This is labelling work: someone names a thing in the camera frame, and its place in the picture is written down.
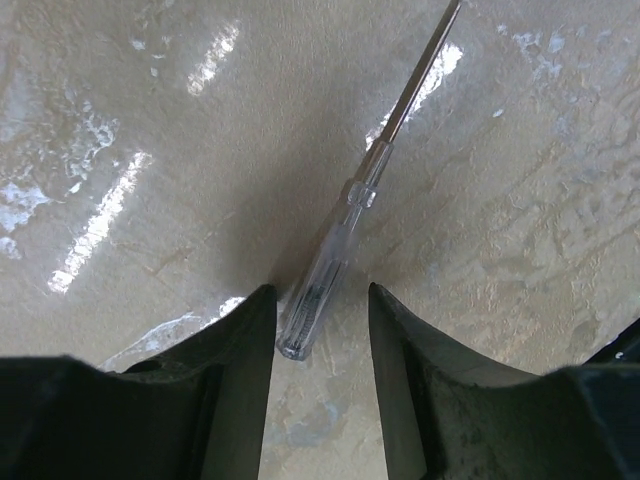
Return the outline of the clear handle screwdriver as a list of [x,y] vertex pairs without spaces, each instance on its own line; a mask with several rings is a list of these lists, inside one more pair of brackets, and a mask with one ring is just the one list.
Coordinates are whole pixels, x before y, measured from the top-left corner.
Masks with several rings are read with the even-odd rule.
[[346,276],[361,217],[376,200],[394,141],[416,103],[460,9],[459,1],[447,5],[389,119],[368,148],[360,169],[346,183],[346,192],[340,196],[330,217],[329,228],[318,251],[296,286],[295,295],[285,309],[283,330],[277,341],[280,353],[290,360],[304,361],[312,351]]

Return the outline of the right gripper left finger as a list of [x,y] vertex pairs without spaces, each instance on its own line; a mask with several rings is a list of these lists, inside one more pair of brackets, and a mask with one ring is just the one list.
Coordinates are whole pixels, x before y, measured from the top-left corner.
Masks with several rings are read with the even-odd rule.
[[70,356],[1,361],[5,479],[254,479],[274,287],[121,373]]

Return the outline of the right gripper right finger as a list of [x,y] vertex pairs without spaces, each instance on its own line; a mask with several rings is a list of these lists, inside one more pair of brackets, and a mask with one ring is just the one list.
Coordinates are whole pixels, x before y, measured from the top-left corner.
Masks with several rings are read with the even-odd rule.
[[534,375],[429,325],[372,284],[368,318],[392,479],[635,479],[639,327]]

